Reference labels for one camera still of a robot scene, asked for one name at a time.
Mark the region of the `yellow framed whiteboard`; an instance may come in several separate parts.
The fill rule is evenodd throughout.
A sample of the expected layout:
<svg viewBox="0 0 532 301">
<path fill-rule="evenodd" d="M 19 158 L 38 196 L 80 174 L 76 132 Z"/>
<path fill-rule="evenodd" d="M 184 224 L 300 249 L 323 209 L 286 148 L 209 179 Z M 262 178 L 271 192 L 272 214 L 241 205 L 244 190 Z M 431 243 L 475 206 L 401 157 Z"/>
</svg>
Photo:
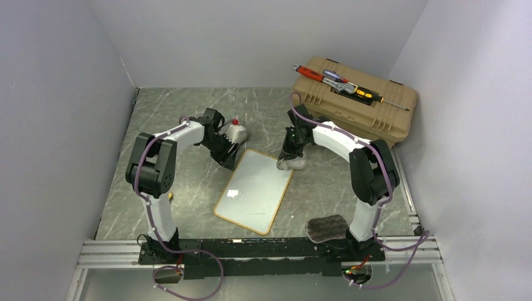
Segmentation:
<svg viewBox="0 0 532 301">
<path fill-rule="evenodd" d="M 276 158 L 247 149 L 213 210 L 215 216 L 267 235 L 292 174 L 292 170 L 278 169 Z"/>
</svg>

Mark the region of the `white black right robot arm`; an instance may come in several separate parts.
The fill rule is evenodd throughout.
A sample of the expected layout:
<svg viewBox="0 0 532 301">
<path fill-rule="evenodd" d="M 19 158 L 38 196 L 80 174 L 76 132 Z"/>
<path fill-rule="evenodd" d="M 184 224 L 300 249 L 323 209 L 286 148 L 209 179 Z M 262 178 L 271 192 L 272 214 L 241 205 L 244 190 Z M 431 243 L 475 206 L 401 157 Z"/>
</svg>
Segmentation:
<svg viewBox="0 0 532 301">
<path fill-rule="evenodd" d="M 277 168 L 304 168 L 308 144 L 324 147 L 349 164 L 356 209 L 349 225 L 353 239 L 346 242 L 346 253 L 353 260 L 363 259 L 370 252 L 368 240 L 374 236 L 378 212 L 400 182 L 388 144 L 355 136 L 328 119 L 314 118 L 304 105 L 292 107 L 287 115 L 292 125 L 286 129 Z"/>
</svg>

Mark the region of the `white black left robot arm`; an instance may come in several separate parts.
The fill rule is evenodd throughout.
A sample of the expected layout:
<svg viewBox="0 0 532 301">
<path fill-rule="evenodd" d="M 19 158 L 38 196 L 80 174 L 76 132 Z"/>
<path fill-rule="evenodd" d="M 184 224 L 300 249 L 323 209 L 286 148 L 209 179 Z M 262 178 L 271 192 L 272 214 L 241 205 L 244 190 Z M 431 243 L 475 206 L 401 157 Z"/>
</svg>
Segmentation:
<svg viewBox="0 0 532 301">
<path fill-rule="evenodd" d="M 125 180 L 143 203 L 149 225 L 147 235 L 159 242 L 155 254 L 161 261 L 172 263 L 181 252 L 169 202 L 178 154 L 191 146 L 203 146 L 219 166 L 234 170 L 237 152 L 247 137 L 247 128 L 238 120 L 226 120 L 213 108 L 207 108 L 199 117 L 182 117 L 169 130 L 136 136 Z"/>
</svg>

